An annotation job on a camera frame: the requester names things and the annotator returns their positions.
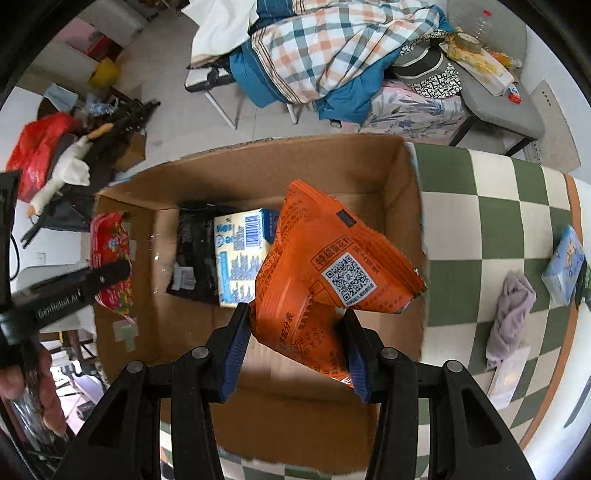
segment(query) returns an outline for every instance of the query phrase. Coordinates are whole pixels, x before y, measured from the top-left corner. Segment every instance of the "white plush toy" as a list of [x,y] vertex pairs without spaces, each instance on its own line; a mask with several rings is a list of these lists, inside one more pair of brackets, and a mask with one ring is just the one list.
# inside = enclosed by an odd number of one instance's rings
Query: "white plush toy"
[[69,185],[90,185],[90,170],[83,161],[92,147],[90,140],[95,140],[113,128],[113,124],[104,124],[70,145],[56,162],[51,178],[31,199],[27,217],[41,215],[51,198],[67,183]]

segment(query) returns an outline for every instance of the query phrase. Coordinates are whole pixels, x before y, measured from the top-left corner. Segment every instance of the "blue gripper pad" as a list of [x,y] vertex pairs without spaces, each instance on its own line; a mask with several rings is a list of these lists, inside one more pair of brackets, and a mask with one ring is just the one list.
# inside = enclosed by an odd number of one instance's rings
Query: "blue gripper pad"
[[223,362],[223,382],[220,388],[222,401],[226,401],[236,389],[236,382],[238,382],[238,375],[242,368],[250,337],[251,326],[248,317],[246,317],[240,321]]
[[353,390],[361,398],[361,402],[367,403],[371,394],[368,384],[367,364],[361,357],[354,342],[349,342],[348,350],[349,375],[351,375],[351,381],[353,382]]

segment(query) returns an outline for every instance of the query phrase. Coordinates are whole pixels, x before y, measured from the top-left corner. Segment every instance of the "blue and white box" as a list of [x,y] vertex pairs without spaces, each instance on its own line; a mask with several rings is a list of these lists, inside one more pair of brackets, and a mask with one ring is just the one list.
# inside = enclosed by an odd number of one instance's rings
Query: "blue and white box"
[[275,241],[278,218],[276,210],[261,208],[214,219],[217,289],[222,307],[254,300],[256,275]]

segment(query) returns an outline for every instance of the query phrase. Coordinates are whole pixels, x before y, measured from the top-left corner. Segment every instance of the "qr code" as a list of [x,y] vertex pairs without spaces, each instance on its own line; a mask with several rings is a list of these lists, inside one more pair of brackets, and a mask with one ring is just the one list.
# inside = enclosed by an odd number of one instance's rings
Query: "qr code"
[[322,275],[330,282],[345,307],[359,303],[376,289],[368,273],[347,252],[324,270]]

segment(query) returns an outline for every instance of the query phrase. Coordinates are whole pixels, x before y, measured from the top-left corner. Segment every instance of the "white tissue box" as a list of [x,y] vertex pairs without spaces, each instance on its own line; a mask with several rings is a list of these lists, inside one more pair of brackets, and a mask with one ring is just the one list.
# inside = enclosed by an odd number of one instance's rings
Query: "white tissue box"
[[530,345],[521,344],[513,355],[496,369],[487,397],[497,410],[507,408],[511,403],[530,350]]

